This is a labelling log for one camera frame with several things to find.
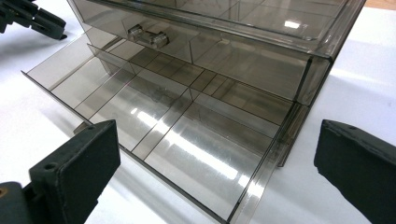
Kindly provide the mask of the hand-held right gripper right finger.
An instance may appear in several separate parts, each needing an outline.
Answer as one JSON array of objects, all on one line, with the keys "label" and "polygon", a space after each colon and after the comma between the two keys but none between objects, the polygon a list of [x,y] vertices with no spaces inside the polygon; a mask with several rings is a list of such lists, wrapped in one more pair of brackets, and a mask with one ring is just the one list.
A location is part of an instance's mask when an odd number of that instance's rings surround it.
[{"label": "hand-held right gripper right finger", "polygon": [[314,165],[373,224],[396,224],[396,147],[349,124],[321,123]]}]

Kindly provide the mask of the smoked transparent drawer cabinet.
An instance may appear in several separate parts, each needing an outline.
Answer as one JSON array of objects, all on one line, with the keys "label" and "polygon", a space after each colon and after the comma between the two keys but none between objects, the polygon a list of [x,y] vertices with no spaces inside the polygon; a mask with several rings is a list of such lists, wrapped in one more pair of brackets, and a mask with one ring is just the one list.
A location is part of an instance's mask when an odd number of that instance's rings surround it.
[{"label": "smoked transparent drawer cabinet", "polygon": [[[287,99],[237,79],[217,74],[225,98],[236,93],[237,105],[281,126],[277,138],[280,159],[286,160],[298,132],[332,65],[359,16],[365,0],[70,0],[80,22],[107,9],[137,13],[150,19],[188,25],[265,46],[297,57],[307,64],[296,95]],[[100,33],[112,34],[96,28]],[[136,25],[128,30],[135,42],[151,50],[169,43],[163,32],[154,34]]]}]

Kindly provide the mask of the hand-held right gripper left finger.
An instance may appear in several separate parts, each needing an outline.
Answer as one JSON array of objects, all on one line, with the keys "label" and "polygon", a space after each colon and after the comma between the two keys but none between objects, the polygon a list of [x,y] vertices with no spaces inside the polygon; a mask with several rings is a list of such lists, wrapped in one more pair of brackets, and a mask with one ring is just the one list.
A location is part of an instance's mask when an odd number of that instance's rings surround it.
[{"label": "hand-held right gripper left finger", "polygon": [[85,128],[30,168],[36,224],[84,224],[120,166],[116,121]]}]

